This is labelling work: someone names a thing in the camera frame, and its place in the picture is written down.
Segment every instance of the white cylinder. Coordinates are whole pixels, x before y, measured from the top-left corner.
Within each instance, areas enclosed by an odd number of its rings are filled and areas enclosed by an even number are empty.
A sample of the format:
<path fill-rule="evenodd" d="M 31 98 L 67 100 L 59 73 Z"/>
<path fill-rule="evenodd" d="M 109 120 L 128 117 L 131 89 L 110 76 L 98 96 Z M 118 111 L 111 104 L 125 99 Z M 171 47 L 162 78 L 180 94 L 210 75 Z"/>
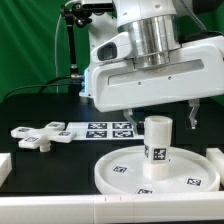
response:
<path fill-rule="evenodd" d="M 172 133 L 172 119 L 151 116 L 145 120 L 145 156 L 143 175 L 150 180 L 164 180 L 169 177 L 169 147 Z"/>
<path fill-rule="evenodd" d="M 144 159 L 143 175 L 150 180 L 165 180 L 169 177 L 169 163 L 152 164 L 147 159 Z"/>
<path fill-rule="evenodd" d="M 167 117 L 147 117 L 145 120 L 145 145 L 150 148 L 170 147 L 172 123 L 172 119 Z"/>

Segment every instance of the marker sticker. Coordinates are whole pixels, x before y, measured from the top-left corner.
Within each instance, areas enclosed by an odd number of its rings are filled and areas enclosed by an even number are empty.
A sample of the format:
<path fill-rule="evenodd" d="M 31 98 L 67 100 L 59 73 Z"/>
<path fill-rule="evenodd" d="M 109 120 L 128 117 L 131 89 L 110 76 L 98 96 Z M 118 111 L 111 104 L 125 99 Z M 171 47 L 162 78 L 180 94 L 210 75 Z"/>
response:
<path fill-rule="evenodd" d="M 127 167 L 116 166 L 113 171 L 117 173 L 125 173 L 127 171 Z"/>

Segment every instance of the black surface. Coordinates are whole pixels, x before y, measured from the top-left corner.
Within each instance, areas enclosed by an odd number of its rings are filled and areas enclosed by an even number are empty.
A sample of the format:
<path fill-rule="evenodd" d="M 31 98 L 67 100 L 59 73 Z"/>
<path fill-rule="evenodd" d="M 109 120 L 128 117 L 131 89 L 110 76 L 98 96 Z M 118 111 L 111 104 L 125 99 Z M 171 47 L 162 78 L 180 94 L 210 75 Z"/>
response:
<path fill-rule="evenodd" d="M 199 128 L 186 130 L 187 102 L 158 105 L 135 110 L 137 118 L 164 115 L 173 119 L 172 146 L 205 155 L 207 147 L 224 146 L 224 108 L 211 99 L 201 101 Z M 73 141 L 52 143 L 52 150 L 18 148 L 10 131 L 18 126 L 42 128 L 51 121 L 124 121 L 122 112 L 100 113 L 93 105 L 77 103 L 67 94 L 16 95 L 0 104 L 0 152 L 11 152 L 13 171 L 0 188 L 0 196 L 99 194 L 94 184 L 94 165 L 103 155 L 116 149 L 142 145 L 143 141 Z M 223 223 L 223 221 L 190 222 Z"/>

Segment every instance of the green wall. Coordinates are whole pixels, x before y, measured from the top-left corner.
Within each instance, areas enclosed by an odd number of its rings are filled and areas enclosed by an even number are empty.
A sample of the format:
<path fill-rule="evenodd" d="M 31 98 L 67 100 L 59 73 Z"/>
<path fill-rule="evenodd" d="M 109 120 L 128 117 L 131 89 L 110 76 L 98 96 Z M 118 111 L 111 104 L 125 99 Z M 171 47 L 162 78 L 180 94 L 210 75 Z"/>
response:
<path fill-rule="evenodd" d="M 14 88 L 45 84 L 56 77 L 55 30 L 60 6 L 66 2 L 66 0 L 1 0 L 0 101 Z M 209 29 L 224 32 L 224 4 L 217 11 L 203 14 L 200 18 Z M 179 29 L 182 34 L 198 31 L 188 17 L 179 20 Z M 89 63 L 87 29 L 75 29 L 75 37 L 78 65 L 82 72 Z M 58 61 L 59 76 L 69 75 L 70 60 L 64 21 L 59 32 Z M 37 91 L 38 89 L 32 89 L 25 92 Z"/>

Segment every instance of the white robotic arm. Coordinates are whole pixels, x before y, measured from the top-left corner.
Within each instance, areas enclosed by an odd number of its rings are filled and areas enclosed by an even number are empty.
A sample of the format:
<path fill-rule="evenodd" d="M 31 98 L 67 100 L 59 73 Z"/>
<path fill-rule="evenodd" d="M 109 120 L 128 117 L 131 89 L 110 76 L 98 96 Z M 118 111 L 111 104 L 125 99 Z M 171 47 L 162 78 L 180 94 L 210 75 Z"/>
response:
<path fill-rule="evenodd" d="M 91 17 L 91 63 L 80 95 L 93 98 L 101 112 L 224 93 L 224 38 L 181 46 L 172 0 L 81 4 L 85 9 L 113 4 L 117 12 L 117 20 L 108 15 Z"/>

